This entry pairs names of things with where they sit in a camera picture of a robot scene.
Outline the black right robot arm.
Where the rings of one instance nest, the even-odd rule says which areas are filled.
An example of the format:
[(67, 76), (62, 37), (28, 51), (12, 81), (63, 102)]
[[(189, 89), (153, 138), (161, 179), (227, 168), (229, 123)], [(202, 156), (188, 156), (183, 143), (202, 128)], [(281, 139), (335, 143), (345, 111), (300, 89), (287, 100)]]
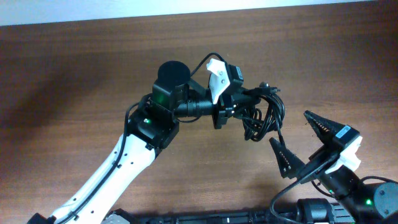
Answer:
[(298, 215), (293, 219), (277, 212), (275, 203), (298, 184), (318, 180), (326, 188), (324, 194), (342, 205), (356, 223), (396, 222), (397, 181), (376, 177), (377, 183), (366, 184), (369, 178), (359, 178), (355, 173), (361, 163), (356, 156), (363, 140), (360, 132), (309, 110), (304, 116), (323, 145), (310, 156), (308, 163), (304, 163), (286, 148), (282, 139), (270, 138), (281, 176), (295, 179), (271, 200), (271, 214), (282, 222), (313, 222), (307, 199), (299, 201)]

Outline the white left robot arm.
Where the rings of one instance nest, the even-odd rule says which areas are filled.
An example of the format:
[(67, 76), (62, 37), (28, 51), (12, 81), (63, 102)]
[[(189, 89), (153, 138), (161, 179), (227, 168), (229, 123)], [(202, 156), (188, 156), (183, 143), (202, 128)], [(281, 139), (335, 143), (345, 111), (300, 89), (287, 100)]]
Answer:
[(177, 135), (179, 118), (211, 116), (216, 129), (224, 125), (236, 113), (233, 96), (243, 92), (243, 74), (239, 67), (214, 58), (206, 69), (210, 77), (204, 88), (184, 63), (163, 63), (152, 92), (126, 111), (112, 153), (51, 216), (36, 213), (29, 223), (101, 223), (130, 183)]

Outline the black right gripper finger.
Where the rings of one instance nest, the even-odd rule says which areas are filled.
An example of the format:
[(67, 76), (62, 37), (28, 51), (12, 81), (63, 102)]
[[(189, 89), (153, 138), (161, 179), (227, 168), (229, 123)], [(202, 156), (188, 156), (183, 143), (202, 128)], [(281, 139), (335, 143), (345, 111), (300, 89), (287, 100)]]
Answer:
[(304, 116), (323, 144), (331, 143), (333, 137), (344, 128), (343, 124), (321, 117), (309, 110), (304, 112)]
[(270, 138), (269, 142), (277, 159), (282, 178), (293, 179), (298, 177), (299, 172), (305, 167), (303, 161), (275, 138)]

